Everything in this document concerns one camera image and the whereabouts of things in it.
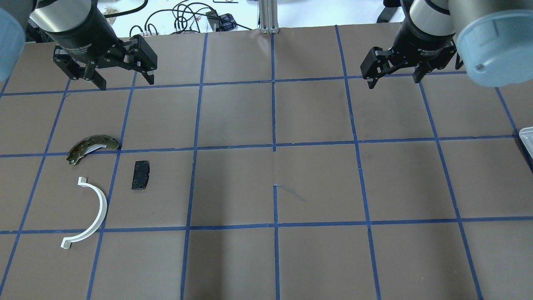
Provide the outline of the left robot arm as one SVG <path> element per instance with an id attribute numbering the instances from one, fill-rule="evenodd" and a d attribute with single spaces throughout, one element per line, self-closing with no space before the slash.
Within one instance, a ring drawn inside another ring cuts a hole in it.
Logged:
<path id="1" fill-rule="evenodd" d="M 0 10 L 2 81 L 11 76 L 32 21 L 56 43 L 52 60 L 71 80 L 87 80 L 105 90 L 107 83 L 97 70 L 120 67 L 154 84 L 155 51 L 141 35 L 127 42 L 118 38 L 95 0 L 2 0 Z"/>

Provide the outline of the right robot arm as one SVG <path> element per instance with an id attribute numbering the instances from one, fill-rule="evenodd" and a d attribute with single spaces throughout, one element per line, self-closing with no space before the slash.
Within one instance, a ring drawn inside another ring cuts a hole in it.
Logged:
<path id="1" fill-rule="evenodd" d="M 378 80 L 414 67 L 421 82 L 446 68 L 456 69 L 482 87 L 504 87 L 532 79 L 533 3 L 531 0 L 385 0 L 405 18 L 393 46 L 372 47 L 360 66 L 373 89 Z"/>

